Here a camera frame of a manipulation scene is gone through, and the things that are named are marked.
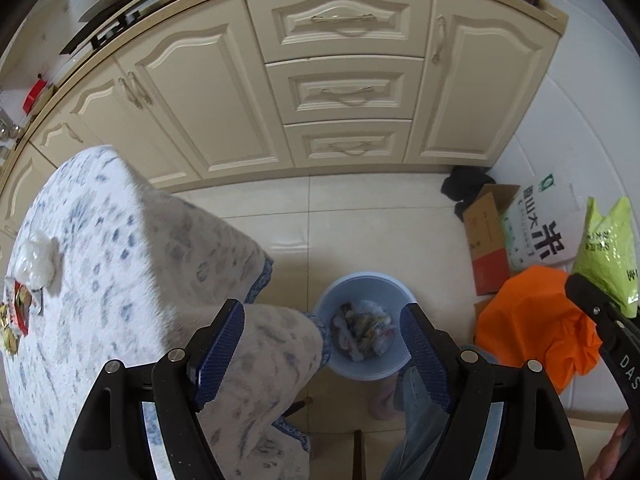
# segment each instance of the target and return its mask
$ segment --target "screw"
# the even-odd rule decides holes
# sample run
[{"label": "screw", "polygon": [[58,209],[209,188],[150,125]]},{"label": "screw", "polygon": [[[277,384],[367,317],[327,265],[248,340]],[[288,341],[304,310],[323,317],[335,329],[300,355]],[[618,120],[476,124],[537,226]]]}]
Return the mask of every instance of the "screw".
[{"label": "screw", "polygon": [[120,362],[113,360],[113,361],[109,361],[107,364],[104,365],[104,371],[107,372],[108,374],[113,374],[114,372],[117,372],[118,370],[120,370]]},{"label": "screw", "polygon": [[172,363],[182,361],[184,359],[184,350],[182,348],[174,348],[167,354],[167,357]]},{"label": "screw", "polygon": [[476,354],[472,350],[465,350],[464,352],[462,352],[462,354],[460,354],[460,357],[462,357],[462,360],[465,363],[475,363],[476,361],[478,361],[478,354]]},{"label": "screw", "polygon": [[529,367],[529,370],[536,373],[541,372],[543,370],[542,364],[540,364],[535,359],[532,359],[531,361],[527,361],[527,367]]}]

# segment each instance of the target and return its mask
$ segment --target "green package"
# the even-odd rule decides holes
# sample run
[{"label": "green package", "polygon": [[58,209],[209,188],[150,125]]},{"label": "green package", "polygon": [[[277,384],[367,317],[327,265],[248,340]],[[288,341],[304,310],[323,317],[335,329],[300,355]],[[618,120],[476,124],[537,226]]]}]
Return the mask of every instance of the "green package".
[{"label": "green package", "polygon": [[574,263],[579,272],[615,300],[622,314],[638,313],[638,264],[631,226],[631,203],[623,196],[603,217],[589,197],[584,233]]}]

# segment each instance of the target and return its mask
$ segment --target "orange plastic bag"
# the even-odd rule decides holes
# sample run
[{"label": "orange plastic bag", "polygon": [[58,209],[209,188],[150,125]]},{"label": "orange plastic bag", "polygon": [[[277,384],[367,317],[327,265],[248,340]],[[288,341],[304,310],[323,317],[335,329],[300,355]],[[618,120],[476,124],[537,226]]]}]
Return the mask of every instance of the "orange plastic bag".
[{"label": "orange plastic bag", "polygon": [[563,270],[529,267],[504,283],[476,324],[479,347],[507,366],[540,361],[558,394],[574,373],[593,369],[602,344],[595,323],[566,298],[567,277]]}]

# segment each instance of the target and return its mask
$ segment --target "hand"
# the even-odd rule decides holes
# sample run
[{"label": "hand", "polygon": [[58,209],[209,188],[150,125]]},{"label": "hand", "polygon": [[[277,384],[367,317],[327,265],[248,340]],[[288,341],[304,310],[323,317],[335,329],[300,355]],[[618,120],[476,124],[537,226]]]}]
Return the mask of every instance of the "hand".
[{"label": "hand", "polygon": [[590,467],[584,480],[607,480],[618,465],[620,460],[620,448],[622,446],[622,437],[626,430],[631,426],[631,413],[626,412],[620,419],[620,423],[613,432],[613,436],[609,443],[602,448],[596,462]]}]

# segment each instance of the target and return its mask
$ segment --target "drawer handle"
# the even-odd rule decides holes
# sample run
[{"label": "drawer handle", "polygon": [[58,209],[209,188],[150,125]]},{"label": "drawer handle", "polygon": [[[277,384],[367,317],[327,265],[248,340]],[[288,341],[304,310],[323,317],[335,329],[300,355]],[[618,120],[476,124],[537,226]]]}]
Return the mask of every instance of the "drawer handle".
[{"label": "drawer handle", "polygon": [[127,85],[127,82],[124,81],[123,78],[119,77],[118,83],[120,83],[120,86],[122,86],[122,89],[124,90],[124,95],[126,95],[127,99],[131,101],[133,104],[135,104],[136,108],[139,108],[140,110],[142,110],[142,103],[138,101],[138,98],[133,94],[133,92],[131,91],[131,88],[129,88],[129,85]]},{"label": "drawer handle", "polygon": [[84,140],[82,140],[78,134],[75,133],[75,131],[73,131],[68,124],[63,123],[65,125],[66,128],[66,132],[69,134],[69,137],[71,137],[73,140],[76,140],[77,142],[79,142],[80,144],[84,144]]},{"label": "drawer handle", "polygon": [[362,88],[356,88],[355,90],[333,90],[331,88],[323,88],[320,93],[325,95],[356,95],[364,94],[366,92],[373,92],[373,86],[363,86]]},{"label": "drawer handle", "polygon": [[138,92],[138,95],[145,100],[145,103],[148,105],[153,104],[153,101],[151,100],[151,96],[149,95],[149,92],[147,92],[145,88],[140,84],[140,81],[138,81],[136,74],[130,71],[130,72],[127,72],[127,75],[129,75],[129,80],[133,83],[133,86]]},{"label": "drawer handle", "polygon": [[334,150],[334,152],[341,152],[351,156],[359,156],[367,153],[369,150],[364,150],[364,148],[368,148],[370,145],[370,140],[361,140],[360,142],[353,143],[351,148],[343,148],[340,146],[340,142],[330,142],[329,148]]},{"label": "drawer handle", "polygon": [[378,19],[373,14],[361,14],[360,16],[320,16],[311,17],[311,23],[349,23],[349,22],[376,22]]},{"label": "drawer handle", "polygon": [[436,51],[431,57],[431,62],[437,65],[440,62],[440,54],[444,48],[444,44],[447,42],[447,20],[444,16],[438,16],[438,46]]}]

